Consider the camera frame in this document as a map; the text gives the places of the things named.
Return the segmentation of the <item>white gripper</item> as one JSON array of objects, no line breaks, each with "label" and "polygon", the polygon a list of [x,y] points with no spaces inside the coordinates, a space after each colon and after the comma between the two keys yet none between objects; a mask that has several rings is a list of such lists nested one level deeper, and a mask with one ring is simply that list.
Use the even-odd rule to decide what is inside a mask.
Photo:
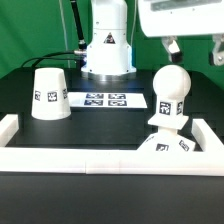
[{"label": "white gripper", "polygon": [[147,37],[163,37],[172,63],[182,61],[176,36],[212,35],[210,64],[224,65],[224,0],[138,0],[142,31]]}]

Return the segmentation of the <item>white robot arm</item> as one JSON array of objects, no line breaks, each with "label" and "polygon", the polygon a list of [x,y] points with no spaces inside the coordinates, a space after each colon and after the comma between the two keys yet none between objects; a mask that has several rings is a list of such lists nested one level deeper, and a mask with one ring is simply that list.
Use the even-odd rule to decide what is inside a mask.
[{"label": "white robot arm", "polygon": [[[82,71],[101,80],[135,72],[126,39],[127,4],[124,0],[91,0],[91,4],[93,37]],[[143,33],[162,39],[170,61],[183,58],[179,36],[210,35],[211,63],[224,65],[224,0],[137,0],[137,8]]]}]

